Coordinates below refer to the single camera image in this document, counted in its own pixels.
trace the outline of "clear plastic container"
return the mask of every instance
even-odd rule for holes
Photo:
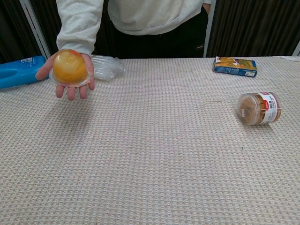
[[[80,87],[90,82],[84,58],[71,49],[63,49],[56,53],[49,77],[65,87]]]
[[[282,113],[281,103],[273,92],[247,93],[238,100],[238,116],[246,125],[276,122]]]

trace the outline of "table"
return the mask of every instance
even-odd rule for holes
[[[85,101],[42,82],[0,91],[0,224],[299,224],[300,63],[124,60]],[[248,127],[237,98],[273,91],[281,119]]]

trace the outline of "cardboard box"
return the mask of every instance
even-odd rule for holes
[[[257,67],[254,60],[216,57],[213,71],[216,73],[256,77]]]

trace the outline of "red label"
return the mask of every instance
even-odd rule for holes
[[[269,110],[269,103],[268,103],[268,101],[267,101],[267,100],[264,100],[264,103],[265,103],[265,105],[266,105],[266,110]]]

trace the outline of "sleeve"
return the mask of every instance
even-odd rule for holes
[[[56,0],[61,20],[58,49],[91,55],[100,28],[104,0]]]

